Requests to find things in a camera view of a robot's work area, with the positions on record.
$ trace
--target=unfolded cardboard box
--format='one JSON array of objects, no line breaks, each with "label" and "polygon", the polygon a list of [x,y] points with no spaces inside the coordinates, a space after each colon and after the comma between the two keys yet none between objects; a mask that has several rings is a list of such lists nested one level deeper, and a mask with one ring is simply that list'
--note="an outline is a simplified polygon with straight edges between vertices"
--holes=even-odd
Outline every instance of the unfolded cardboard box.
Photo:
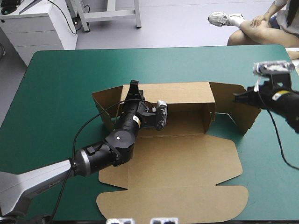
[{"label": "unfolded cardboard box", "polygon": [[[93,93],[101,112],[124,100],[129,85]],[[230,220],[241,213],[248,200],[244,186],[217,186],[239,176],[242,166],[234,142],[205,133],[215,113],[229,114],[245,134],[260,110],[233,102],[240,85],[196,82],[140,84],[145,99],[168,105],[164,130],[142,129],[133,158],[119,167],[99,173],[103,183],[125,190],[101,193],[97,205],[106,218],[131,217],[150,223],[153,217],[178,217],[180,223]],[[120,108],[102,115],[112,130],[112,118]]]}]

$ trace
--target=white cabinet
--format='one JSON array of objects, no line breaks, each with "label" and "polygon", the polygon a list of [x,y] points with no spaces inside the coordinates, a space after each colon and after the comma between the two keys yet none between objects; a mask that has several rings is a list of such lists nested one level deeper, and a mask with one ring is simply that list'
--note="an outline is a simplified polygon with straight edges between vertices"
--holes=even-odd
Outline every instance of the white cabinet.
[{"label": "white cabinet", "polygon": [[[32,0],[24,0],[18,9],[9,14],[0,14],[0,27],[19,53],[26,65],[33,54],[40,50],[71,50],[76,48],[77,35],[73,34],[59,9],[43,0],[21,15],[19,12]],[[73,32],[71,21],[64,0],[53,0],[64,12]]]}]

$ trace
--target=woman's leg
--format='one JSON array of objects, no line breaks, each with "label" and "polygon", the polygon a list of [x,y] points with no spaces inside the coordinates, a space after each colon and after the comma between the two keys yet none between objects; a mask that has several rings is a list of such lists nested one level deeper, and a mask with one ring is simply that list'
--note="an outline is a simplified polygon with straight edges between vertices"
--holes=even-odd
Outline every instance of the woman's leg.
[{"label": "woman's leg", "polygon": [[259,44],[251,40],[243,31],[235,31],[228,39],[228,45],[250,45]]},{"label": "woman's leg", "polygon": [[286,48],[299,47],[299,38],[280,29],[270,28],[262,21],[261,25],[251,28],[251,21],[244,21],[240,29],[253,41],[260,44],[281,44]]}]

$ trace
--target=robotic arm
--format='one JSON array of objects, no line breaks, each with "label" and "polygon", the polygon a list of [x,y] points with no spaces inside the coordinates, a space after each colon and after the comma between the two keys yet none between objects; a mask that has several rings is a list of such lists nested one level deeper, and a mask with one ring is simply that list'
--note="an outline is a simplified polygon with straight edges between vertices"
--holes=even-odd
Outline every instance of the robotic arm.
[{"label": "robotic arm", "polygon": [[244,93],[235,94],[235,102],[269,109],[284,117],[299,133],[299,92],[292,89],[290,73],[293,69],[294,65],[287,61],[256,63],[256,85],[248,87]]},{"label": "robotic arm", "polygon": [[131,81],[126,101],[115,129],[104,139],[75,152],[74,161],[65,160],[19,175],[0,172],[0,223],[15,223],[17,216],[25,216],[31,199],[69,177],[88,176],[108,166],[119,166],[133,155],[134,143],[141,128],[163,130],[167,104],[157,102],[157,108],[145,104],[138,81]]}]

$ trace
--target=shorts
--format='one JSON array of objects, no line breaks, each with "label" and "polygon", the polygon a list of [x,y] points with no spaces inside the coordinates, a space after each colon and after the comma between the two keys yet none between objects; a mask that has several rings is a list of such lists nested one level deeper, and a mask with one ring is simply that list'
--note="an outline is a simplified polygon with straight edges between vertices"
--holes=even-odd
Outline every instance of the shorts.
[{"label": "shorts", "polygon": [[272,28],[274,29],[280,29],[279,27],[279,24],[277,23],[277,20],[276,20],[276,16],[273,16],[269,19],[269,23],[271,25]]}]

